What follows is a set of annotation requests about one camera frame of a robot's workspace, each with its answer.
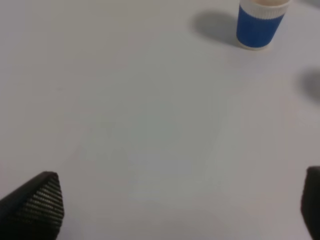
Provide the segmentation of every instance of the cup rim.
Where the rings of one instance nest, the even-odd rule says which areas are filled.
[[[276,6],[267,6],[267,5],[262,5],[262,4],[259,4],[253,0],[249,0],[252,4],[256,5],[256,6],[259,6],[259,7],[262,7],[262,8],[267,8],[267,9],[278,9],[278,8],[282,8],[282,7],[286,7],[287,5],[289,5],[292,0],[288,0],[286,3],[284,4],[281,4],[281,5],[276,5]]]

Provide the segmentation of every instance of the white surface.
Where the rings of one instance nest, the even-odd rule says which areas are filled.
[[[238,7],[1,1],[0,197],[57,171],[60,240],[310,239],[320,109],[297,82],[320,63],[320,9],[293,2],[258,52],[194,29]]]

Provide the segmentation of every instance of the white table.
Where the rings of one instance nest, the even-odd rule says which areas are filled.
[[[320,8],[294,2],[256,52],[238,6],[1,1],[0,197],[58,172],[60,240],[310,239]]]

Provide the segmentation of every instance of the paper cup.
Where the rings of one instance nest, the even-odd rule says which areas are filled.
[[[236,37],[243,48],[268,46],[291,0],[240,0]]]

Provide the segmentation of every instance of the black object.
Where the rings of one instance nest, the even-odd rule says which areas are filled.
[[[0,201],[0,240],[55,240],[64,215],[58,174],[42,172]]]
[[[301,212],[313,240],[320,240],[320,166],[307,169]]]

